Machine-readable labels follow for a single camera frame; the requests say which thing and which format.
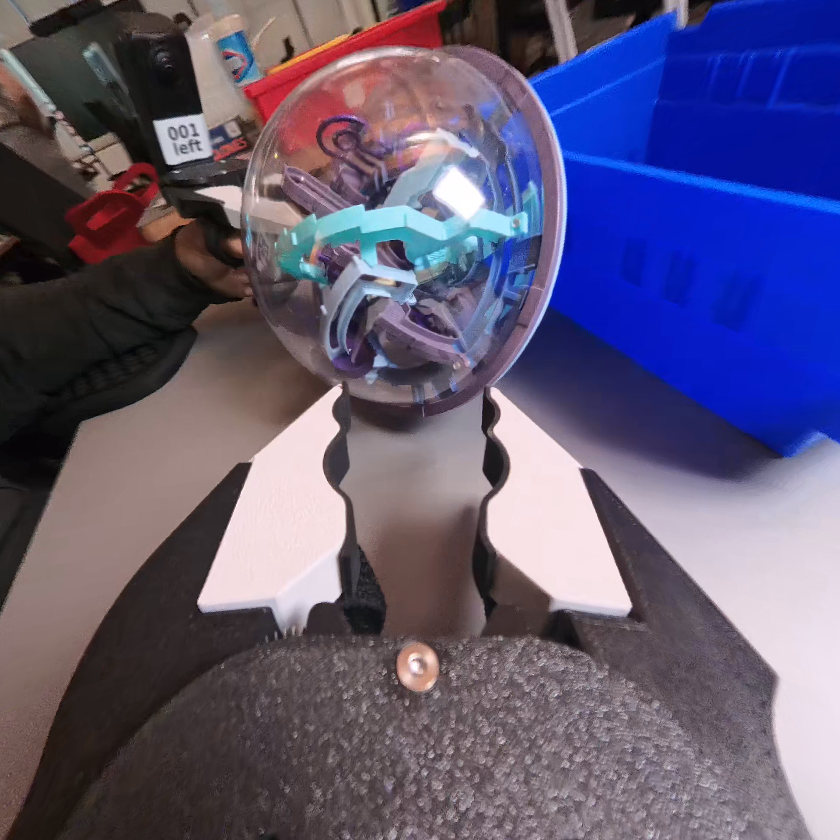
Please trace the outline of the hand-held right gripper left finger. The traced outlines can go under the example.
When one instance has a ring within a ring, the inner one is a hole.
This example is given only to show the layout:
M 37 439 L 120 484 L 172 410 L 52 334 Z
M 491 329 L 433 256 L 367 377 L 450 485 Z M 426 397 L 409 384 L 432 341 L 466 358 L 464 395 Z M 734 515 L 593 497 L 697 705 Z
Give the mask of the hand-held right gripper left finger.
M 334 386 L 249 462 L 196 605 L 204 613 L 268 609 L 281 632 L 358 585 L 350 469 L 350 396 Z

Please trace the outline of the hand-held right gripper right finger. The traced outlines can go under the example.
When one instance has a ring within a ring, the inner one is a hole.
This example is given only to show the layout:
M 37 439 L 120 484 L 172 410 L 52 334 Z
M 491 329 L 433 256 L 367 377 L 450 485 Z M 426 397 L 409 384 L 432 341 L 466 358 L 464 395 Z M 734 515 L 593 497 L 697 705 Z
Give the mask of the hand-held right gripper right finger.
M 589 473 L 497 388 L 486 390 L 474 578 L 497 605 L 628 617 L 631 597 L 585 479 Z

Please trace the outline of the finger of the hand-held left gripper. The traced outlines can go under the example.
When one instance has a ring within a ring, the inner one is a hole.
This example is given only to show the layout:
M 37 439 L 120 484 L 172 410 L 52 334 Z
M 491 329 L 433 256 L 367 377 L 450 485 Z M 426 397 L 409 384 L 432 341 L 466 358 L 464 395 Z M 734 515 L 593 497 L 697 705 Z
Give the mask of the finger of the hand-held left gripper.
M 196 195 L 201 196 L 211 203 L 219 205 L 224 212 L 227 224 L 231 228 L 241 228 L 241 207 L 243 202 L 242 186 L 212 185 L 196 190 Z

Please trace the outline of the clear plastic maze ball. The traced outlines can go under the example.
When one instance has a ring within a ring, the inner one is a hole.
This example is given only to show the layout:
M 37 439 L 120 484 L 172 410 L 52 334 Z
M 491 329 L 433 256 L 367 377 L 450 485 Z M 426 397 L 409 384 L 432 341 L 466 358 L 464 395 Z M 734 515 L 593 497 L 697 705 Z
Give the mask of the clear plastic maze ball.
M 519 71 L 474 46 L 368 49 L 266 122 L 243 190 L 245 263 L 304 368 L 431 417 L 496 384 L 530 342 L 566 207 L 557 134 Z

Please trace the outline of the person's left forearm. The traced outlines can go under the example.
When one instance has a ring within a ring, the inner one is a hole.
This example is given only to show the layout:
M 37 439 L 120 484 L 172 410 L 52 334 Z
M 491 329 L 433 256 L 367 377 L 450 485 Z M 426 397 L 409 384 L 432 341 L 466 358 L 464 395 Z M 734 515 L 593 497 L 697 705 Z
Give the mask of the person's left forearm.
M 1 293 L 1 439 L 96 364 L 189 328 L 229 302 L 184 268 L 173 238 Z

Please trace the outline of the person's left hand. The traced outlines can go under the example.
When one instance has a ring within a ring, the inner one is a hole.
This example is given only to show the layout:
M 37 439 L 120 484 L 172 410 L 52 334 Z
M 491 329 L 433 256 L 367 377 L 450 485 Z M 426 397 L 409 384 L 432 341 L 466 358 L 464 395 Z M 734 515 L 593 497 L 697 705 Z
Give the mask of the person's left hand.
M 180 265 L 195 279 L 219 296 L 244 300 L 254 296 L 246 268 L 239 231 L 218 240 L 219 259 L 207 245 L 205 228 L 198 220 L 184 224 L 174 233 L 175 254 Z

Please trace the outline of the wipes canister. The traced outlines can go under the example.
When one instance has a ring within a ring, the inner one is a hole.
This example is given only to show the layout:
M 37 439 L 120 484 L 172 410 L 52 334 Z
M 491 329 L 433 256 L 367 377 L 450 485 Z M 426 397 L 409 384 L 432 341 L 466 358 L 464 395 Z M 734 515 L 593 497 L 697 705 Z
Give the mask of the wipes canister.
M 254 58 L 245 21 L 231 2 L 206 6 L 185 33 L 206 126 L 215 130 L 234 120 L 256 123 L 256 109 L 238 81 L 238 73 Z

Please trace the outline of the red ribbed plastic bin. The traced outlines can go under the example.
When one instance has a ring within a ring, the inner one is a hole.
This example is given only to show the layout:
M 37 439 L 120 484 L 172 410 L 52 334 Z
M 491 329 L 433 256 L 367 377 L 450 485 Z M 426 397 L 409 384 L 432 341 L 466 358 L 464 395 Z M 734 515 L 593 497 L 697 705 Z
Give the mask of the red ribbed plastic bin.
M 258 123 L 263 124 L 269 120 L 287 95 L 303 81 L 337 60 L 382 47 L 441 47 L 444 40 L 439 18 L 447 6 L 447 1 L 424 3 L 361 30 L 353 41 L 354 52 L 349 55 L 330 61 L 326 56 L 318 56 L 248 85 L 245 95 L 255 107 Z

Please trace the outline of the yellow plastic bin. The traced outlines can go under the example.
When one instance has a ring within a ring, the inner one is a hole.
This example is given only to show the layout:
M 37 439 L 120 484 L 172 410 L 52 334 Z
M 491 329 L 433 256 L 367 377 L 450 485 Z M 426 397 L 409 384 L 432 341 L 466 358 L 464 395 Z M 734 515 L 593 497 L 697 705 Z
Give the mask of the yellow plastic bin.
M 298 55 L 294 55 L 291 58 L 284 59 L 283 61 L 275 64 L 274 66 L 271 66 L 266 71 L 266 74 L 276 74 L 279 71 L 289 69 L 301 62 L 314 60 L 318 56 L 326 56 L 328 58 L 328 61 L 330 61 L 340 58 L 342 56 L 349 55 L 352 52 L 354 52 L 355 49 L 355 36 L 357 36 L 357 34 L 341 35 L 321 45 L 309 48 Z

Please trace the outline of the blue plastic bin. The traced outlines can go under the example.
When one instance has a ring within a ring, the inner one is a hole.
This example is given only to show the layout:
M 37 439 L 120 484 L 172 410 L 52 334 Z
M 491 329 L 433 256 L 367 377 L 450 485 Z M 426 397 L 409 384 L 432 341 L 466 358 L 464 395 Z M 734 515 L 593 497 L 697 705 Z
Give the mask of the blue plastic bin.
M 551 306 L 779 455 L 837 442 L 838 2 L 663 15 L 531 84 L 567 184 Z

